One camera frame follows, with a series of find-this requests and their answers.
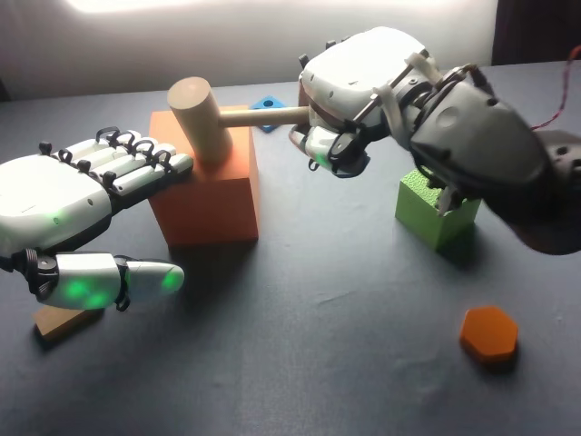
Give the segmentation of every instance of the red wire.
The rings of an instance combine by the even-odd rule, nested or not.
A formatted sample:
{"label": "red wire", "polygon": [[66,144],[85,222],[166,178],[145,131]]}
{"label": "red wire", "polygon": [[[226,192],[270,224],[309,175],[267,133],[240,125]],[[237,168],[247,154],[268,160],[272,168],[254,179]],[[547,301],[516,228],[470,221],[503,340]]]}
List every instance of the red wire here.
{"label": "red wire", "polygon": [[553,123],[559,117],[559,115],[561,115],[565,110],[566,97],[569,94],[569,76],[571,75],[571,64],[573,63],[573,61],[575,61],[575,59],[579,55],[579,52],[581,52],[581,45],[578,45],[573,50],[571,50],[571,53],[569,54],[569,57],[566,60],[565,70],[563,70],[563,97],[561,98],[561,105],[559,106],[558,111],[556,111],[556,113],[550,120],[545,121],[542,124],[533,125],[530,128],[530,130],[536,130],[542,127],[547,127],[549,124]]}

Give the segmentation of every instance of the blue object with holes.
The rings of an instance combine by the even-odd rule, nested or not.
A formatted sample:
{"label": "blue object with holes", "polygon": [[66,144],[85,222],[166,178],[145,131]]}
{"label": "blue object with holes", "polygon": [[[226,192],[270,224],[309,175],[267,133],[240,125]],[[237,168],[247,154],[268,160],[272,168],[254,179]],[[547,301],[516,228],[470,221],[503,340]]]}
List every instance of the blue object with holes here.
{"label": "blue object with holes", "polygon": [[[267,95],[262,100],[260,100],[258,103],[253,104],[251,106],[251,109],[272,109],[272,108],[276,108],[276,107],[287,107],[287,106],[283,102],[274,98],[272,95]],[[259,125],[259,127],[264,132],[269,134],[274,129],[276,129],[278,127],[278,125]]]}

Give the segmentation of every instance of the orange hexagonal block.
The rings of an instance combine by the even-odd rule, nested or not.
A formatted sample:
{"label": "orange hexagonal block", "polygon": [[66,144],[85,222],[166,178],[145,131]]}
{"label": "orange hexagonal block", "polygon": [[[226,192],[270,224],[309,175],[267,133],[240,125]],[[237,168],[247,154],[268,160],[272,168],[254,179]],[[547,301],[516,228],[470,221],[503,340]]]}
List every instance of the orange hexagonal block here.
{"label": "orange hexagonal block", "polygon": [[460,343],[481,363],[510,360],[517,350],[517,324],[497,306],[483,306],[466,312]]}

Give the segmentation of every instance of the gray tablecloth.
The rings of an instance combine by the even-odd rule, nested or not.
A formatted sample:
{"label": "gray tablecloth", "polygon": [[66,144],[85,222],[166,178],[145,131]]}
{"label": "gray tablecloth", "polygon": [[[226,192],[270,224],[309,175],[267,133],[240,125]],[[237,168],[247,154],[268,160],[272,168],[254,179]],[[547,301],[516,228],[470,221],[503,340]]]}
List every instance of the gray tablecloth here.
{"label": "gray tablecloth", "polygon": [[[561,69],[487,74],[534,124],[558,106]],[[556,123],[575,134],[579,70]],[[215,94],[224,105],[267,94],[294,104],[296,87]],[[0,160],[111,124],[146,134],[151,111],[165,109],[165,92],[0,104]],[[413,165],[392,140],[369,147],[362,176],[339,180],[310,172],[288,129],[254,132],[260,240],[176,253],[188,274],[181,293],[108,310],[47,348],[33,334],[40,306],[25,281],[0,274],[0,434],[578,434],[579,256],[528,250],[486,207],[468,254],[435,254],[394,219]],[[170,258],[147,202],[86,249]],[[509,375],[482,372],[458,345],[465,310],[480,304],[519,325]]]}

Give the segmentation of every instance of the green textured block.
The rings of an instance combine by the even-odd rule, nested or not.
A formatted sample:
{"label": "green textured block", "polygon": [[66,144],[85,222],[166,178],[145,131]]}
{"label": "green textured block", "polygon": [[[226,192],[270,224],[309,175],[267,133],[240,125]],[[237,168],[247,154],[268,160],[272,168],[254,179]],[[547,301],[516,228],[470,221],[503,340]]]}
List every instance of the green textured block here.
{"label": "green textured block", "polygon": [[464,201],[459,209],[438,216],[441,189],[429,189],[428,179],[418,170],[399,182],[396,218],[434,250],[474,225],[480,200]]}

